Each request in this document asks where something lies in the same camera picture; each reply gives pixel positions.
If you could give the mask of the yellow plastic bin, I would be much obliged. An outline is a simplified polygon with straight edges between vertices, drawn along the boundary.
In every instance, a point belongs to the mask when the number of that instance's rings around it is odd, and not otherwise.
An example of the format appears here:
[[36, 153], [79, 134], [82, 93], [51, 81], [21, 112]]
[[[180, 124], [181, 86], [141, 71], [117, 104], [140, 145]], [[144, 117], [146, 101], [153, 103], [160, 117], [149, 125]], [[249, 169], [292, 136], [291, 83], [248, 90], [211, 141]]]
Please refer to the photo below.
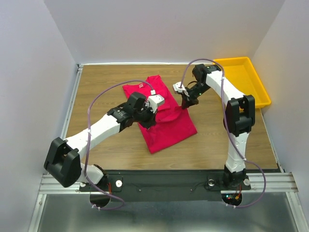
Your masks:
[[253, 95], [255, 107], [264, 108], [271, 105], [271, 99], [248, 57], [218, 58], [225, 70], [225, 77], [241, 92]]

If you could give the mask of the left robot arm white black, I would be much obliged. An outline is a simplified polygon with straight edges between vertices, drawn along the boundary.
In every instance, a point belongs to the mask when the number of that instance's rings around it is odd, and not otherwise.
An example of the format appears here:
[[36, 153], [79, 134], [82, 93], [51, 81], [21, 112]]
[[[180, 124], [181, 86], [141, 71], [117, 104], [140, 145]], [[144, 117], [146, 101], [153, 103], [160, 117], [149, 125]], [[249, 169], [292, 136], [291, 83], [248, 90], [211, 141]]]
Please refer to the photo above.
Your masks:
[[132, 93], [126, 102], [110, 109], [78, 134], [66, 139], [55, 138], [48, 150], [44, 169], [65, 188], [76, 182], [97, 185], [104, 178], [104, 171], [97, 165], [88, 165], [90, 150], [133, 123], [146, 129], [154, 126], [158, 108], [164, 102], [165, 99], [154, 91], [149, 97]]

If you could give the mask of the red polo t shirt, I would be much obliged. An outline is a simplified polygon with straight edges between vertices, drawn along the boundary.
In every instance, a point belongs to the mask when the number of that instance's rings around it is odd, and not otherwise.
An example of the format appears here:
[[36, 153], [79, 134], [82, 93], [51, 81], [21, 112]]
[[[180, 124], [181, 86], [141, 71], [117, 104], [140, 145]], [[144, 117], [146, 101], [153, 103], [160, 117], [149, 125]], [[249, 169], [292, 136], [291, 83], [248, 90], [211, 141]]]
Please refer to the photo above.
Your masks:
[[150, 153], [159, 152], [197, 134], [188, 110], [178, 105], [161, 77], [149, 76], [146, 82], [150, 83], [156, 93], [165, 99], [165, 103], [158, 108], [155, 117], [156, 125], [149, 129], [139, 125]]

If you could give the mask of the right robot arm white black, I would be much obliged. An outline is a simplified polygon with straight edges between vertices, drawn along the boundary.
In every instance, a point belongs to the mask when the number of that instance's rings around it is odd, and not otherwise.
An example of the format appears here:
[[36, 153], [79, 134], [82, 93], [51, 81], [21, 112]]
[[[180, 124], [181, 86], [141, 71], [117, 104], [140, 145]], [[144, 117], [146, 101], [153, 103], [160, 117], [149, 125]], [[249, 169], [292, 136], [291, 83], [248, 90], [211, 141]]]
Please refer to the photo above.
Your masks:
[[182, 96], [182, 109], [199, 103], [198, 98], [212, 88], [221, 98], [224, 110], [224, 127], [228, 135], [228, 155], [222, 180], [226, 189], [240, 185], [246, 177], [246, 143], [255, 124], [255, 99], [245, 95], [225, 77], [225, 71], [217, 62], [211, 65], [198, 64], [192, 70], [196, 79], [192, 87], [183, 82], [173, 85], [176, 93]]

